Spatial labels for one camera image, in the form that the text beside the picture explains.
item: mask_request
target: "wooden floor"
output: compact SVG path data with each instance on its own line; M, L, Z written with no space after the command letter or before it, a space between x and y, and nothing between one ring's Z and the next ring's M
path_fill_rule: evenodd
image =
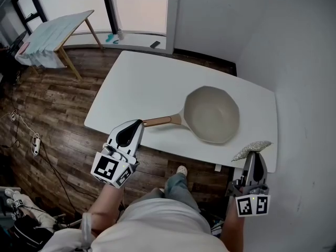
M0 115L13 111L13 105L24 121L40 134L47 155L62 177L75 189L98 196L103 184L90 175L96 151L101 151L108 135L86 128L84 120L93 100L109 70L120 54L120 50L72 49L67 54L83 77L79 82L70 69L39 69L38 74L27 69L19 83L11 89L4 87L0 98ZM171 56L226 73L231 68L213 62L182 55ZM0 145L11 145L15 141L17 121L9 117L0 120ZM46 207L59 207L69 215L74 209L45 160L43 148L39 156L30 150L32 133L20 120L17 138L20 147L0 148L12 157L12 169L16 183L33 200L41 197ZM124 203L150 192L155 187L164 187L179 165L188 168L188 187L200 208L224 216L227 199L224 197L232 169L222 167L214 172L215 165L186 159L141 147L137 152L140 166L126 183ZM65 184L69 197L79 212L85 212L94 198L76 192Z

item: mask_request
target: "black baseboard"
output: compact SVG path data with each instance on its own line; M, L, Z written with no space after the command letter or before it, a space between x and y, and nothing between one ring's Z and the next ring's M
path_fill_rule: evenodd
M190 56L190 57L194 57L194 58L198 58L198 59L213 61L213 62L216 62L218 64L222 64L224 66L231 67L232 68L232 75L237 77L237 68L236 68L236 64L234 62L223 60L223 59L213 57L213 56L210 56L210 55L201 54L201 53L197 53L197 52L193 52L193 51L189 51L189 50L184 50L184 49L178 49L178 48L174 49L174 54L180 54L180 55Z

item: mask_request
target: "silver glittery cloth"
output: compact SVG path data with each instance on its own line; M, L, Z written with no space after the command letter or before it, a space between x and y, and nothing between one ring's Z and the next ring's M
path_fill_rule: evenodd
M260 152L264 150L266 147L270 146L272 143L269 141L257 141L253 142L251 144L248 144L246 147L244 147L237 155L235 155L232 159L232 161L238 161L241 159L247 158L247 155L251 151Z

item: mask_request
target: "pan handle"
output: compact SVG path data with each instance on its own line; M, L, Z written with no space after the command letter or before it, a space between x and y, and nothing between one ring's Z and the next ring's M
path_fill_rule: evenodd
M181 125L182 119L180 114L175 114L175 115L169 115L167 117L162 117L162 118L156 118L156 119L150 119L150 120L144 120L143 124L145 127L151 127L151 126L157 126L157 125L163 125L163 124L168 124L168 123L173 123L177 125Z

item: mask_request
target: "window sill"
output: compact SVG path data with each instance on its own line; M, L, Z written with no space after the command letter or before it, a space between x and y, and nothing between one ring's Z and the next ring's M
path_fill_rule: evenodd
M114 35L111 40L106 42L110 33L96 33L99 41L104 48L121 48L121 49L134 49L134 50L147 50L152 52L165 53L166 52L166 37L157 35L145 34L124 34L123 40L118 40L118 36ZM160 44L152 49L150 46L159 41ZM92 34L77 34L72 35L64 44L65 48L85 48L85 47L98 47L96 40Z

